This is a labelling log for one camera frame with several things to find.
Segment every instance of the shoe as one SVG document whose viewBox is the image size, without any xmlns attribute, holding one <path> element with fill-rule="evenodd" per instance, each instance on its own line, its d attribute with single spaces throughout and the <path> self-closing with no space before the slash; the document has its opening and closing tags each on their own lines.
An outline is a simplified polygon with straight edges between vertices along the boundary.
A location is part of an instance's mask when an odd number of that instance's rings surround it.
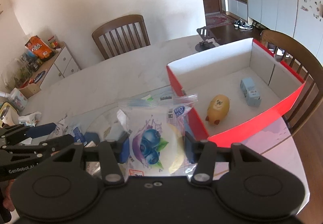
<svg viewBox="0 0 323 224">
<path fill-rule="evenodd" d="M 269 50 L 270 50 L 272 53 L 274 53 L 274 52 L 275 52 L 275 49 L 269 49 Z M 284 50 L 282 50 L 282 49 L 278 48 L 276 55 L 277 55 L 277 56 L 283 56 L 283 55 L 284 55 L 284 53 L 285 53 L 285 51 L 284 51 Z"/>
<path fill-rule="evenodd" d="M 243 23 L 243 20 L 242 20 L 242 19 L 240 19 L 240 20 L 236 20 L 236 21 L 235 21 L 235 23 L 233 23 L 233 25 L 234 25 L 235 27 L 239 27 L 242 23 Z"/>
<path fill-rule="evenodd" d="M 257 28 L 257 29 L 267 29 L 267 27 L 266 27 L 266 26 L 264 26 L 264 25 L 262 25 L 261 23 L 257 23 L 257 24 L 256 24 L 256 28 Z"/>
<path fill-rule="evenodd" d="M 239 25 L 239 28 L 240 29 L 245 29 L 245 30 L 252 30 L 253 29 L 253 27 L 252 26 L 250 26 L 248 23 L 246 23 L 246 22 L 243 22 L 241 25 Z"/>
</svg>

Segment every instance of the snack bag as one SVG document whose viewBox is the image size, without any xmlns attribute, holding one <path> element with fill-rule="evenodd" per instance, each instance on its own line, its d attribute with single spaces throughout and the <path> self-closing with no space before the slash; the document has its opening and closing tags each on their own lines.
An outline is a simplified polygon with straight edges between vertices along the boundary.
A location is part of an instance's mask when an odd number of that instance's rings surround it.
<svg viewBox="0 0 323 224">
<path fill-rule="evenodd" d="M 38 36 L 31 37 L 25 46 L 42 60 L 48 60 L 54 55 L 51 48 L 49 48 Z"/>
<path fill-rule="evenodd" d="M 184 116 L 197 95 L 120 102 L 130 140 L 129 175 L 170 176 L 186 164 Z"/>
</svg>

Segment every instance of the yellow toy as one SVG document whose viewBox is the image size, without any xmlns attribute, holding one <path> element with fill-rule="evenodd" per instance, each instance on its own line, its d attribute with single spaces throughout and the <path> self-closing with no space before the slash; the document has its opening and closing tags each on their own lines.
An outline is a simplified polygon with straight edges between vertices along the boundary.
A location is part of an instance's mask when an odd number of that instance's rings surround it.
<svg viewBox="0 0 323 224">
<path fill-rule="evenodd" d="M 207 109 L 206 121 L 210 125 L 218 125 L 222 119 L 224 119 L 230 108 L 230 100 L 225 95 L 217 95 L 209 104 Z"/>
</svg>

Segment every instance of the red box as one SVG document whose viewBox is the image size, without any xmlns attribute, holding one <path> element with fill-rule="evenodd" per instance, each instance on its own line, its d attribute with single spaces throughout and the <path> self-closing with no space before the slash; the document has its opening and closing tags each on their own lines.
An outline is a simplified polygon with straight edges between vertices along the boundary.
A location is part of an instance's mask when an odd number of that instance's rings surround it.
<svg viewBox="0 0 323 224">
<path fill-rule="evenodd" d="M 197 140 L 207 139 L 221 147 L 242 142 L 287 113 L 304 87 L 304 80 L 255 39 L 225 44 L 176 60 L 167 65 L 168 77 L 178 96 L 198 94 L 188 114 Z M 247 105 L 241 79 L 252 77 L 261 104 Z M 218 94 L 230 99 L 230 110 L 219 125 L 205 121 L 210 101 Z"/>
</svg>

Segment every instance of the floor mat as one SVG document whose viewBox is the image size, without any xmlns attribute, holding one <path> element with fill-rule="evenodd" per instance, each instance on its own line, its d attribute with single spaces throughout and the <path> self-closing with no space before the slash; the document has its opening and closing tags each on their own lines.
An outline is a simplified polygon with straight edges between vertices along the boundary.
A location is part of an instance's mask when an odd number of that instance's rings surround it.
<svg viewBox="0 0 323 224">
<path fill-rule="evenodd" d="M 206 26 L 208 27 L 220 27 L 224 25 L 230 25 L 235 22 L 235 19 L 224 14 L 214 14 L 214 15 L 207 15 L 206 18 Z"/>
</svg>

